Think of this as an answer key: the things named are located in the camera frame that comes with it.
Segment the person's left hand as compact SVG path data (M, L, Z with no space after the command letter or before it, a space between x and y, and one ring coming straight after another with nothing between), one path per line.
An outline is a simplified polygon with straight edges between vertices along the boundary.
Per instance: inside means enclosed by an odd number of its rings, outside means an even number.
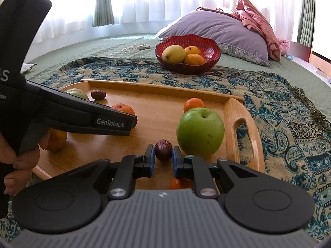
M13 164L13 168L15 169L4 178L5 194L16 195L22 189L26 188L27 183L31 179L32 170L39 162L40 147L46 149L49 138L50 129L42 137L38 147L17 156L1 135L1 163Z

